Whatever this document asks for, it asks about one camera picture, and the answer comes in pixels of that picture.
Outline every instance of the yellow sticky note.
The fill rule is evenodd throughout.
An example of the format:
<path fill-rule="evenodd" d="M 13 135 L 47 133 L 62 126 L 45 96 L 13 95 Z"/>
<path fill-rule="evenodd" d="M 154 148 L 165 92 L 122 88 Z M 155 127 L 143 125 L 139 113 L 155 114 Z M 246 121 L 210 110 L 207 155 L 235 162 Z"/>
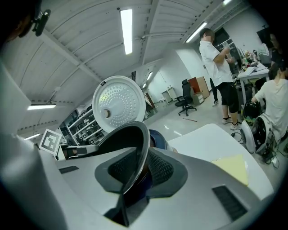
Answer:
<path fill-rule="evenodd" d="M 245 169 L 245 162 L 241 154 L 220 158 L 212 161 L 212 163 L 226 171 L 244 185 L 248 186 L 248 176 Z"/>

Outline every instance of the white t-shirt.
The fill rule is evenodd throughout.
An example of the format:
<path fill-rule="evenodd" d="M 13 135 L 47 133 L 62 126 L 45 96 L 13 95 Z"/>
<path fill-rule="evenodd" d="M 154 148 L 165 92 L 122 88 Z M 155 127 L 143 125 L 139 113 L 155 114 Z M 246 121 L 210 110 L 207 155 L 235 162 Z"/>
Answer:
<path fill-rule="evenodd" d="M 258 93 L 255 94 L 257 101 L 266 100 L 266 114 L 271 118 L 273 128 L 283 137 L 288 126 L 288 80 L 280 79 L 265 82 Z"/>
<path fill-rule="evenodd" d="M 220 85 L 222 82 L 233 82 L 228 62 L 224 60 L 223 63 L 216 64 L 213 61 L 220 52 L 210 41 L 200 41 L 199 50 L 202 56 L 202 61 L 215 86 Z"/>

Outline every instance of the sneaker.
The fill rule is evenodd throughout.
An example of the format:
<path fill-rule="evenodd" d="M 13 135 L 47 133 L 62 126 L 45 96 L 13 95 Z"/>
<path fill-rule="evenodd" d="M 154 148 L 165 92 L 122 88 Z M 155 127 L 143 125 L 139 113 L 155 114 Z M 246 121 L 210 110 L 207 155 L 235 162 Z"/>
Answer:
<path fill-rule="evenodd" d="M 229 117 L 227 120 L 225 120 L 225 119 L 223 118 L 222 123 L 223 123 L 223 124 L 232 123 L 232 118 Z"/>
<path fill-rule="evenodd" d="M 217 105 L 217 104 L 218 104 L 218 102 L 219 102 L 218 100 L 217 100 L 217 101 L 214 101 L 214 103 L 213 103 L 213 105 L 212 105 L 212 106 L 214 107 L 215 105 Z"/>
<path fill-rule="evenodd" d="M 236 130 L 236 129 L 241 129 L 241 123 L 239 122 L 239 121 L 237 121 L 237 123 L 236 124 L 231 124 L 230 125 L 230 129 L 231 130 Z"/>

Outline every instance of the ceiling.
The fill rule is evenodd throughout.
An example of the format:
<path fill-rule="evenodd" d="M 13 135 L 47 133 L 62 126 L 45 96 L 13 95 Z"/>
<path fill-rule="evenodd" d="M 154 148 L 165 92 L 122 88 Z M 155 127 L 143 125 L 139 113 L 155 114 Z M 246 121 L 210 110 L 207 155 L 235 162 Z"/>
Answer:
<path fill-rule="evenodd" d="M 43 0 L 42 10 L 52 11 L 44 33 L 17 38 L 1 56 L 30 101 L 52 99 L 57 106 L 28 111 L 19 134 L 28 137 L 43 134 L 46 128 L 55 130 L 112 75 L 130 76 L 137 70 L 136 82 L 142 86 L 168 44 L 184 43 L 205 19 L 211 26 L 225 23 L 225 15 L 241 1 L 229 4 L 225 8 L 222 0 Z M 129 55 L 117 8 L 133 10 Z"/>

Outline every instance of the black office chair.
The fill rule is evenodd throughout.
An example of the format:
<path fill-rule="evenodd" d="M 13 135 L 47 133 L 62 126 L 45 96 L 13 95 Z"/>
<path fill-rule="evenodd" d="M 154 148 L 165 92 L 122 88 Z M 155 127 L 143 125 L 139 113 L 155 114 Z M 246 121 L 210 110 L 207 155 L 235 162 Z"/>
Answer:
<path fill-rule="evenodd" d="M 188 105 L 188 104 L 192 104 L 193 99 L 191 98 L 191 95 L 190 95 L 190 84 L 187 79 L 182 81 L 182 89 L 183 89 L 183 96 L 176 98 L 178 102 L 176 102 L 175 105 L 177 107 L 182 107 L 182 110 L 178 113 L 179 116 L 180 116 L 180 113 L 182 113 L 183 111 L 186 111 L 186 116 L 189 116 L 188 110 L 197 111 L 197 109 L 194 108 L 192 105 L 191 106 Z"/>

